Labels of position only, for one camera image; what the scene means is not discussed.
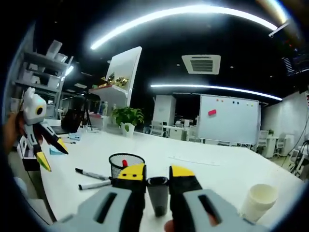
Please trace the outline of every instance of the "paper cup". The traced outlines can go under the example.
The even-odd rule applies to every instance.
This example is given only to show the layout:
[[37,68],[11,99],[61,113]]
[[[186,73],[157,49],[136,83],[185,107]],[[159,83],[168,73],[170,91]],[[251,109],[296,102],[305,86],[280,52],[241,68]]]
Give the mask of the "paper cup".
[[254,185],[242,205],[240,214],[248,221],[256,223],[268,209],[270,209],[278,198],[275,187],[266,184]]

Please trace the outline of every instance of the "black ceiling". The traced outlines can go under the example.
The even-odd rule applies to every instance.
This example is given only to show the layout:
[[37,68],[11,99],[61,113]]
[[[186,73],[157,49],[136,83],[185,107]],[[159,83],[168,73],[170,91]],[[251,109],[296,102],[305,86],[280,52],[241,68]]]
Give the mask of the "black ceiling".
[[[106,75],[107,61],[121,52],[141,46],[132,104],[140,106],[140,96],[150,99],[156,93],[192,91],[169,89],[150,90],[150,84],[210,84],[235,87],[285,97],[295,91],[295,84],[285,74],[269,29],[246,19],[222,15],[175,15],[133,28],[93,51],[91,44],[113,28],[158,9],[194,4],[192,1],[103,1],[62,0],[50,13],[37,21],[36,43],[40,53],[46,53],[53,39],[63,43],[60,50],[74,56],[74,71],[67,76],[64,91],[81,83],[91,88]],[[217,0],[216,5],[242,10],[275,23],[255,1]],[[214,54],[221,56],[218,75],[188,74],[182,55]],[[269,102],[243,93],[203,90],[201,93],[246,97]]]

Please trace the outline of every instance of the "white flower pot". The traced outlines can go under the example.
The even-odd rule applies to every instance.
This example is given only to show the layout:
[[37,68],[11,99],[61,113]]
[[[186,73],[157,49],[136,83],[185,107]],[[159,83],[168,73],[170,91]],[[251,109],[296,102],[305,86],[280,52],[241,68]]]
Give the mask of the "white flower pot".
[[125,137],[132,138],[134,129],[135,129],[135,126],[132,125],[131,123],[121,123],[122,134]]

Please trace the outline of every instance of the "white wall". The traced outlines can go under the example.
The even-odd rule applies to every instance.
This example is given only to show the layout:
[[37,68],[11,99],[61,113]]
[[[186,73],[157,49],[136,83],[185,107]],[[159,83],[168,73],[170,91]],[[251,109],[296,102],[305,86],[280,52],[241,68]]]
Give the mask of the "white wall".
[[154,104],[153,121],[172,125],[175,118],[176,99],[173,96],[157,95]]
[[[308,118],[308,104],[306,94],[294,93],[284,98],[282,102],[266,107],[262,112],[262,130],[272,129],[275,136],[286,133],[295,145]],[[309,125],[304,132],[299,145],[304,141],[305,134],[309,133]]]

